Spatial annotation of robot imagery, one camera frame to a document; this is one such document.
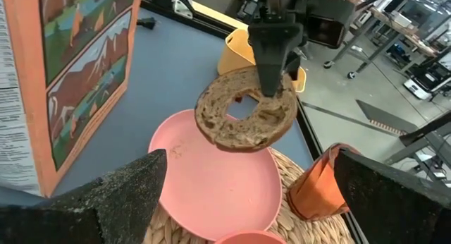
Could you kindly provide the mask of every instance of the bagel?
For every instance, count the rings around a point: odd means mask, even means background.
[[[247,118],[227,118],[229,106],[238,97],[250,94],[259,99]],[[288,74],[274,97],[261,93],[255,66],[231,71],[215,79],[201,93],[194,109],[197,127],[219,149],[255,152],[277,141],[291,127],[297,115],[297,98]]]

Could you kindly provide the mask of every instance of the bagel hole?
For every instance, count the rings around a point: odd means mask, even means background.
[[[235,117],[234,121],[243,120],[251,116],[257,103],[248,94],[239,94],[227,108],[227,114]]]

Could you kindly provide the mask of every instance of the pink plate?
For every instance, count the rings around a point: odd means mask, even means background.
[[[189,232],[216,241],[237,231],[267,230],[276,219],[282,187],[268,149],[219,150],[197,129],[192,109],[158,127],[149,146],[155,149],[168,153],[160,204]]]

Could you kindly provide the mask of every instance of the wheel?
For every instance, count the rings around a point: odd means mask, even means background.
[[[324,67],[325,69],[329,69],[330,67],[332,67],[332,65],[333,65],[333,62],[332,62],[332,61],[327,61],[327,62],[325,62],[325,63],[323,64],[323,67]]]
[[[351,71],[347,74],[347,78],[354,79],[356,75],[357,75],[357,72]]]

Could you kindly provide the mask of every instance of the table surface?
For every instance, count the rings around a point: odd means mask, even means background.
[[[138,27],[127,92],[122,96],[58,185],[60,195],[147,153],[149,141],[170,115],[194,107],[217,76],[224,41],[141,9],[157,20],[153,30]],[[256,106],[251,98],[231,106],[243,118]],[[273,147],[303,169],[312,158],[297,122]],[[44,198],[0,188],[0,204],[35,205]]]

